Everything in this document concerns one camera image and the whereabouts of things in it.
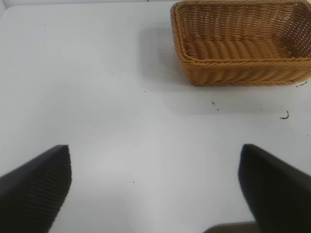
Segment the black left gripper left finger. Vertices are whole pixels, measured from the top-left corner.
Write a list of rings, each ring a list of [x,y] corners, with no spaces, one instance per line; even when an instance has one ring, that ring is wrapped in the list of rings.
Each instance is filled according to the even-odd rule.
[[[69,147],[57,145],[0,178],[0,231],[47,233],[72,182]]]

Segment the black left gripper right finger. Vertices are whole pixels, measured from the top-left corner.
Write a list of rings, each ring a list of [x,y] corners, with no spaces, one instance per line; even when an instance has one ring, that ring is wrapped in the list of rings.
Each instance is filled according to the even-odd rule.
[[[263,233],[311,231],[311,177],[253,144],[241,150],[238,179]]]

